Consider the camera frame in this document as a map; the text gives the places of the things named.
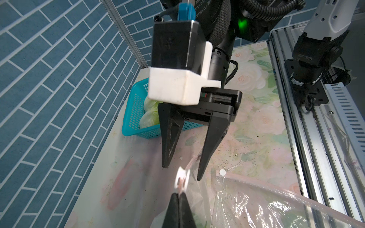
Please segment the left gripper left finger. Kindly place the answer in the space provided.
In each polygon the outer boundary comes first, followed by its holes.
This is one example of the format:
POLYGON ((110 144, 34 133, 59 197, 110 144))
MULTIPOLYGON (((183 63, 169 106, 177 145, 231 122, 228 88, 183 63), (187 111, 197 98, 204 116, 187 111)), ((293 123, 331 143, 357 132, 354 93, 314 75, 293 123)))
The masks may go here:
POLYGON ((162 228, 179 228, 179 195, 171 195, 162 228))

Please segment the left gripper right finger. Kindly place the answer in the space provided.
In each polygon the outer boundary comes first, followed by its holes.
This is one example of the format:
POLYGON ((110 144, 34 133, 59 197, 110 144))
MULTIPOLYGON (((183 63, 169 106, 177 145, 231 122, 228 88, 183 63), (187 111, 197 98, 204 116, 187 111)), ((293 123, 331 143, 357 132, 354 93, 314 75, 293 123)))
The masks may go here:
POLYGON ((197 228, 185 193, 181 193, 179 196, 178 221, 179 228, 197 228))

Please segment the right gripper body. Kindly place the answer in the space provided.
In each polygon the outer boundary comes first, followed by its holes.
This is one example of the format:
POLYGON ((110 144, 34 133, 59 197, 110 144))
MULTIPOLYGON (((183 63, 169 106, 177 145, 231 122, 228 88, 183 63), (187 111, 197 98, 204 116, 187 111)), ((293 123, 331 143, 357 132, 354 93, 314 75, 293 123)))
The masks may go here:
POLYGON ((235 121, 242 92, 225 88, 239 69, 237 61, 231 60, 232 50, 233 45, 224 43, 213 49, 209 77, 219 80, 222 85, 220 88, 203 88, 197 105, 178 105, 179 120, 209 127, 227 127, 235 121))

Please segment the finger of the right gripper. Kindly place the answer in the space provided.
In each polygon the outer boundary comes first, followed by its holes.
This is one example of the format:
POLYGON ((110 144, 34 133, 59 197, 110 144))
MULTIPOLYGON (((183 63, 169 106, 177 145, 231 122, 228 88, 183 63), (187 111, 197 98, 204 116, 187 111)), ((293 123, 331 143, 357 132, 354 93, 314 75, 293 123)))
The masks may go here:
POLYGON ((207 130, 207 135, 205 138, 204 146, 202 149, 201 159, 198 167, 197 180, 200 181, 203 176, 206 168, 209 164, 209 161, 222 142, 223 138, 226 136, 229 126, 231 123, 231 115, 213 112, 209 126, 207 130))
POLYGON ((162 138, 162 167, 168 168, 182 132, 184 118, 175 106, 165 103, 158 105, 158 114, 162 138))

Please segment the chinese cabbage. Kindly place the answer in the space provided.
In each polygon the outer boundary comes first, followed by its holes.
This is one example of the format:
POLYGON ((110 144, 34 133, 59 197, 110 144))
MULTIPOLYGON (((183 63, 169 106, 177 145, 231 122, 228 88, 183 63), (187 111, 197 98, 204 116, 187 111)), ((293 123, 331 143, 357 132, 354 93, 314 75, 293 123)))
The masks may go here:
POLYGON ((139 121, 140 129, 148 128, 151 126, 158 125, 159 121, 159 114, 157 109, 152 109, 147 111, 143 114, 139 121))
POLYGON ((149 112, 149 111, 157 111, 158 109, 158 105, 162 103, 161 101, 156 101, 156 100, 152 100, 148 97, 145 98, 144 100, 144 111, 145 112, 149 112))

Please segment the zip-top bag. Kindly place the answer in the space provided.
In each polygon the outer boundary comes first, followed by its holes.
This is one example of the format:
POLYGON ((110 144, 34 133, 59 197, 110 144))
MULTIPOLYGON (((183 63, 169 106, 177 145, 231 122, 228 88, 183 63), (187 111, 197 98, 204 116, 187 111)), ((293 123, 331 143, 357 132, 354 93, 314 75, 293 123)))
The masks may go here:
MULTIPOLYGON (((208 190, 204 180, 197 180, 200 159, 200 155, 195 155, 185 168, 179 167, 173 193, 177 193, 179 196, 181 193, 185 193, 197 228, 209 228, 211 226, 211 209, 208 190)), ((152 228, 162 227, 166 210, 167 208, 154 218, 152 228)))
POLYGON ((219 170, 212 228, 363 228, 365 224, 312 199, 219 170))

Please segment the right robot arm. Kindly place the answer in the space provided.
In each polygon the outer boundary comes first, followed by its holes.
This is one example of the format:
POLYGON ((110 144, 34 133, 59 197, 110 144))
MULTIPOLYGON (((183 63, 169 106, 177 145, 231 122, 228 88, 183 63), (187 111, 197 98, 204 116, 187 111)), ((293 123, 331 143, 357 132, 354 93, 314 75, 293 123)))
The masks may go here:
POLYGON ((242 92, 225 88, 236 38, 257 42, 266 32, 273 72, 287 80, 290 107, 312 112, 329 103, 326 86, 348 84, 347 69, 333 64, 355 13, 356 1, 321 1, 305 25, 274 29, 304 1, 162 1, 154 18, 152 68, 148 96, 158 100, 162 166, 168 168, 183 124, 208 126, 198 166, 201 179, 209 161, 235 121, 242 92))

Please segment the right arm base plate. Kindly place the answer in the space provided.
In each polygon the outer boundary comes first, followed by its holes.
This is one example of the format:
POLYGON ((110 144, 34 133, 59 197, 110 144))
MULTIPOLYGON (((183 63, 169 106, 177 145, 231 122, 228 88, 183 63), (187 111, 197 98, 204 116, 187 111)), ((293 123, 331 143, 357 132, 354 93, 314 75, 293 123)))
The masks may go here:
POLYGON ((304 106, 307 111, 313 111, 314 106, 324 105, 329 102, 328 96, 321 83, 321 76, 315 81, 304 83, 295 79, 295 75, 310 73, 315 69, 302 67, 295 59, 287 59, 285 68, 290 79, 294 100, 297 106, 304 106))

